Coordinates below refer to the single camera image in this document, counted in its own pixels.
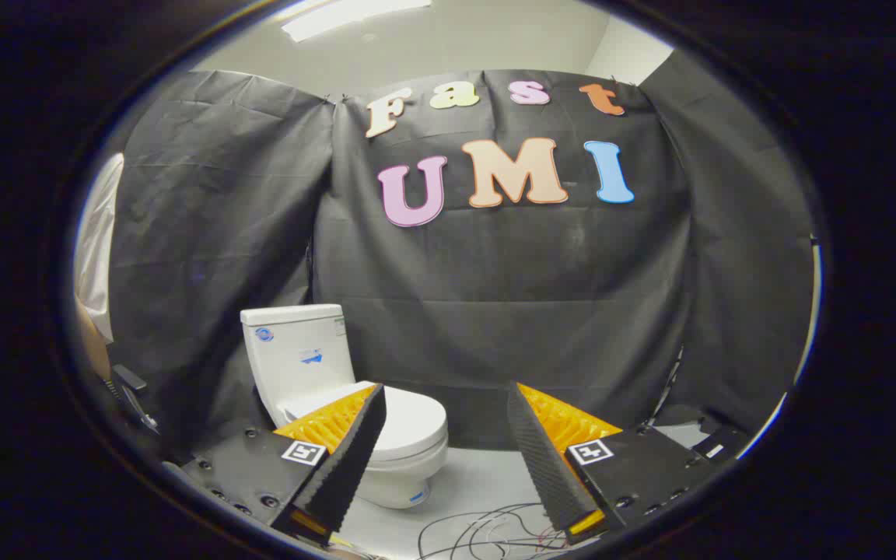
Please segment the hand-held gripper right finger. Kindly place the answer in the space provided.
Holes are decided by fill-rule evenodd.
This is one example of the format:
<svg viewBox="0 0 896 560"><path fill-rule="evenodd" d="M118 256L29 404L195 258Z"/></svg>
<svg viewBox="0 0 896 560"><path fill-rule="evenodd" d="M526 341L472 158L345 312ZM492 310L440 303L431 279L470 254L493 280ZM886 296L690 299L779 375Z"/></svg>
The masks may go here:
<svg viewBox="0 0 896 560"><path fill-rule="evenodd" d="M668 510L711 478L708 458L655 428L618 428L544 391L509 386L507 418L552 527L569 543Z"/></svg>

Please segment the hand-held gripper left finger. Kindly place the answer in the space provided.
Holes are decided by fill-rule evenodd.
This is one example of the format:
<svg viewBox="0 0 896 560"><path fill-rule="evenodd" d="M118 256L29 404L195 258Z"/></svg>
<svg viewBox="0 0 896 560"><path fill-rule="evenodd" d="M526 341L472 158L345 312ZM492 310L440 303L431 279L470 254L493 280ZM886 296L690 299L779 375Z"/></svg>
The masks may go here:
<svg viewBox="0 0 896 560"><path fill-rule="evenodd" d="M245 426L195 451L177 481L253 531L324 547L341 528L387 420L383 385L281 429Z"/></svg>

